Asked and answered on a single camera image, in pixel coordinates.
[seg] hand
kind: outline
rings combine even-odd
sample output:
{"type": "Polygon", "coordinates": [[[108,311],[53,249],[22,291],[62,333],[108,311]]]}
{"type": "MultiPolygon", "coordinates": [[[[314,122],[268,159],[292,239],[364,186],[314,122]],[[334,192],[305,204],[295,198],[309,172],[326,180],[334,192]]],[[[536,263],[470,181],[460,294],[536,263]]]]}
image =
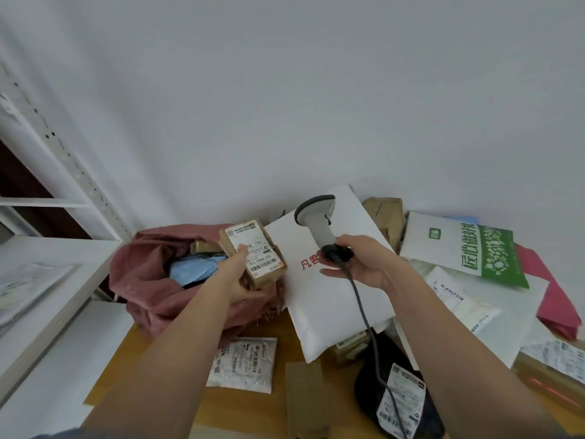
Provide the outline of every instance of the hand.
{"type": "MultiPolygon", "coordinates": [[[[344,234],[337,239],[336,243],[340,246],[348,246],[353,250],[354,256],[346,265],[355,280],[382,290],[388,290],[391,287],[390,280],[384,272],[384,267],[388,260],[392,256],[396,256],[396,254],[369,236],[349,236],[344,234]]],[[[319,251],[319,262],[336,268],[323,268],[321,274],[324,276],[346,277],[335,262],[326,259],[321,251],[319,251]]]]}
{"type": "Polygon", "coordinates": [[[213,287],[214,292],[225,294],[230,303],[266,295],[264,291],[250,291],[242,286],[241,279],[246,269],[247,255],[247,246],[244,244],[238,246],[237,254],[219,262],[217,271],[205,281],[203,287],[213,287]]]}

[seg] pile of packages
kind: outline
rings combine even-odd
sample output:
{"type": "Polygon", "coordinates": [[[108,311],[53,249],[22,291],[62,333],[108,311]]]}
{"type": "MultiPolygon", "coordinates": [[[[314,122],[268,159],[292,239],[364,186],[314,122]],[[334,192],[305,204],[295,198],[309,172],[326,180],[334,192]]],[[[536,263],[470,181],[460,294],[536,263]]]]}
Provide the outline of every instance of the pile of packages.
{"type": "MultiPolygon", "coordinates": [[[[445,306],[525,382],[552,397],[560,394],[555,398],[560,403],[582,410],[585,353],[581,345],[567,343],[576,339],[581,320],[540,257],[515,244],[511,231],[481,225],[472,216],[405,215],[398,198],[370,198],[362,204],[348,185],[328,193],[335,196],[333,234],[369,235],[409,260],[445,306]]],[[[128,300],[136,322],[155,337],[239,243],[249,247],[245,282],[250,289],[265,289],[266,298],[240,302],[230,311],[208,385],[270,393],[277,339],[235,336],[247,324],[276,317],[287,307],[307,363],[326,350],[339,366],[365,358],[356,399],[364,413],[391,432],[393,419],[382,410],[390,402],[376,383],[353,288],[347,280],[319,273],[318,246],[310,231],[296,224],[294,212],[266,228],[252,219],[139,232],[113,259],[111,288],[128,300]]],[[[411,396],[412,409],[424,420],[419,431],[442,435],[441,420],[425,398],[426,385],[386,294],[361,283],[357,287],[378,344],[388,345],[381,353],[383,378],[398,392],[400,376],[416,382],[420,394],[411,396]]],[[[313,382],[307,391],[315,398],[314,389],[322,387],[316,363],[308,368],[287,364],[287,382],[313,382]]],[[[294,384],[287,391],[298,393],[298,388],[294,384]]]]}

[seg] pink fabric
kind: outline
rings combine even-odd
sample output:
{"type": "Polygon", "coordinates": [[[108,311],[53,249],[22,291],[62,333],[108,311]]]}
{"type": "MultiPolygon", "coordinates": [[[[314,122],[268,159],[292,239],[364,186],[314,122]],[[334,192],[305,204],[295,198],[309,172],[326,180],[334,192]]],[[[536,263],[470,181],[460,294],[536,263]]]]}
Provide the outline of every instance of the pink fabric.
{"type": "Polygon", "coordinates": [[[548,328],[574,341],[577,338],[577,330],[581,326],[581,317],[573,303],[535,251],[518,244],[516,244],[516,251],[524,273],[550,282],[541,306],[538,308],[537,317],[548,328]]]}
{"type": "MultiPolygon", "coordinates": [[[[179,315],[201,286],[183,289],[168,277],[165,266],[189,252],[198,239],[219,242],[219,230],[230,225],[173,225],[146,229],[120,248],[110,264],[110,289],[128,300],[126,310],[138,326],[157,337],[179,315]]],[[[230,307],[221,343],[238,335],[247,324],[280,310],[282,282],[264,288],[266,297],[230,307]]]]}

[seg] barcode scanner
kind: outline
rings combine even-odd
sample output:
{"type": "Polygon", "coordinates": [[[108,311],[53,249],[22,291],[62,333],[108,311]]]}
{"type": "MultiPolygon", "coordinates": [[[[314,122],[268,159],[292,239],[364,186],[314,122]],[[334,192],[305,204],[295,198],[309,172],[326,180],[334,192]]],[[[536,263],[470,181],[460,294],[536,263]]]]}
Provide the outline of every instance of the barcode scanner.
{"type": "Polygon", "coordinates": [[[335,236],[331,232],[331,216],[335,209],[333,194],[318,195],[301,203],[294,212],[294,221],[302,227],[307,227],[315,239],[315,243],[323,255],[332,260],[340,259],[347,262],[353,257],[353,251],[346,246],[335,243],[335,236]]]}
{"type": "Polygon", "coordinates": [[[376,344],[376,337],[371,329],[370,323],[367,321],[366,313],[363,309],[362,299],[357,292],[357,287],[353,281],[352,273],[345,263],[353,257],[353,251],[347,246],[340,246],[335,243],[336,239],[331,232],[329,226],[331,225],[331,216],[335,209],[335,196],[333,194],[318,195],[301,203],[301,205],[294,212],[294,221],[302,227],[307,227],[311,231],[311,235],[315,239],[315,243],[321,249],[323,255],[335,262],[341,271],[346,275],[353,287],[353,292],[356,295],[357,306],[362,314],[362,319],[366,325],[366,329],[370,334],[371,343],[374,347],[374,365],[376,368],[376,378],[378,383],[388,390],[392,404],[394,405],[394,414],[398,420],[399,429],[404,439],[408,438],[404,423],[400,417],[399,408],[396,405],[396,399],[392,393],[390,386],[380,377],[380,360],[378,358],[378,345],[376,344]]]}

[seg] crumpled brown package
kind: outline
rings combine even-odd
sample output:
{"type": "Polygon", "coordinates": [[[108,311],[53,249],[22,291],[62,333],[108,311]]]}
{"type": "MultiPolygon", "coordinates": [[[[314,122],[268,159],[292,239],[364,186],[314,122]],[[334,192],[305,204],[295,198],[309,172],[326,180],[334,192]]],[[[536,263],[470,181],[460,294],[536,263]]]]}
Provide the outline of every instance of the crumpled brown package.
{"type": "Polygon", "coordinates": [[[402,199],[394,197],[370,197],[362,203],[382,235],[397,254],[400,251],[404,212],[402,199]]]}

